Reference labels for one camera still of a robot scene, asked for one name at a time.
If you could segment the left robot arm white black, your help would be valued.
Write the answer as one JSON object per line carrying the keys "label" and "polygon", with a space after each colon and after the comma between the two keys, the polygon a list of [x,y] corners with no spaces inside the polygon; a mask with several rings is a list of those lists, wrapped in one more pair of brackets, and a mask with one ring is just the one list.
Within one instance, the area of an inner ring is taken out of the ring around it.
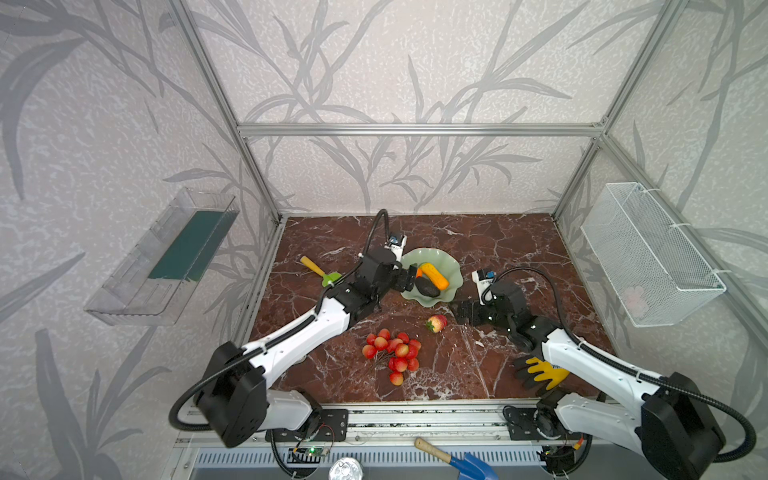
{"label": "left robot arm white black", "polygon": [[242,347],[220,345],[203,378],[172,405],[169,424],[179,431],[213,431],[228,448],[257,432],[315,431],[319,403],[298,390],[272,386],[318,346],[371,315],[389,292],[412,290],[417,267],[403,265],[401,257],[399,247],[364,253],[348,275],[329,284],[294,321]]}

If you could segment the red green fake apple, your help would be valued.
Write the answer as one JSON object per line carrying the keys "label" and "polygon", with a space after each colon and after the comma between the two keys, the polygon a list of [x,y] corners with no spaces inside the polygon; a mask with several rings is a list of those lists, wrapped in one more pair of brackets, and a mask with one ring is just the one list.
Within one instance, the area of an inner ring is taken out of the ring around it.
{"label": "red green fake apple", "polygon": [[448,324],[447,317],[441,314],[430,316],[426,322],[426,328],[432,333],[439,333],[446,328]]}

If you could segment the dark fake avocado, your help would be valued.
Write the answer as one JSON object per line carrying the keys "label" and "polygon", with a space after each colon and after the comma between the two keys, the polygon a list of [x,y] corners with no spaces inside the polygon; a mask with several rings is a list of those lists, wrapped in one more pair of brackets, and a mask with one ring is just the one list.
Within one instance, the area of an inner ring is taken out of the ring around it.
{"label": "dark fake avocado", "polygon": [[425,276],[417,277],[414,280],[416,290],[424,297],[437,298],[441,295],[441,290]]}

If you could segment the yellow orange fake mango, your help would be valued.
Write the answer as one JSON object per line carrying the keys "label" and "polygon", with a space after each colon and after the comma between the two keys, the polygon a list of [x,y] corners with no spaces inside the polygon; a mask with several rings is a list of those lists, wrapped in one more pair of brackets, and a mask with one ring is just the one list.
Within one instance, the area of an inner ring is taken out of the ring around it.
{"label": "yellow orange fake mango", "polygon": [[422,276],[428,277],[441,291],[450,286],[449,280],[431,263],[422,263],[419,266]]}

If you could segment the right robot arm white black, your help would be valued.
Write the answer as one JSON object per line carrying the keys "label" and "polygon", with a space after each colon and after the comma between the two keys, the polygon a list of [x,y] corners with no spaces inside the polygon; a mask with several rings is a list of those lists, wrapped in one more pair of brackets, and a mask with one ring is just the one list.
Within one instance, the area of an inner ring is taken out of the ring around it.
{"label": "right robot arm white black", "polygon": [[711,464],[740,460],[755,448],[752,423],[702,394],[690,378],[640,369],[577,338],[562,322],[533,314],[511,283],[482,280],[478,294],[450,304],[458,322],[492,326],[522,351],[609,397],[604,403],[576,393],[545,395],[542,408],[565,429],[631,450],[666,479],[699,479]]}

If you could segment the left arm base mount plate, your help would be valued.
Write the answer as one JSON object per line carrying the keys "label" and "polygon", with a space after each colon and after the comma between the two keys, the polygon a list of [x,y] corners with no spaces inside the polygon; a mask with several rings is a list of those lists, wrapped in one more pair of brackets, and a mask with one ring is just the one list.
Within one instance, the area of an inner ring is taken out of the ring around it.
{"label": "left arm base mount plate", "polygon": [[268,442],[297,443],[299,441],[336,442],[344,441],[349,427],[347,409],[323,409],[310,415],[307,422],[298,430],[268,430],[265,438]]}

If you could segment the red fake cherry bunch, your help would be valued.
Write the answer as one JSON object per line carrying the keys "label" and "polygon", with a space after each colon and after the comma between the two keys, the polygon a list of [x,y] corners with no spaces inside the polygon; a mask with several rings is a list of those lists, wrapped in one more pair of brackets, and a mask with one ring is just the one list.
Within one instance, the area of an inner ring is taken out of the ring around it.
{"label": "red fake cherry bunch", "polygon": [[405,332],[393,334],[389,329],[366,336],[362,347],[363,357],[370,362],[369,370],[385,369],[394,386],[402,386],[408,373],[420,368],[419,354],[422,343]]}

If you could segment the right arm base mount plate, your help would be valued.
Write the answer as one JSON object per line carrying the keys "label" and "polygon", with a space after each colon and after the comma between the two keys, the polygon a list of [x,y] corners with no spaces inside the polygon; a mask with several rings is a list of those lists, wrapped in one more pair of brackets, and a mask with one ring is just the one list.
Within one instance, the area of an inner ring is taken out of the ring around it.
{"label": "right arm base mount plate", "polygon": [[553,411],[505,405],[502,415],[511,440],[576,442],[583,434],[567,430]]}

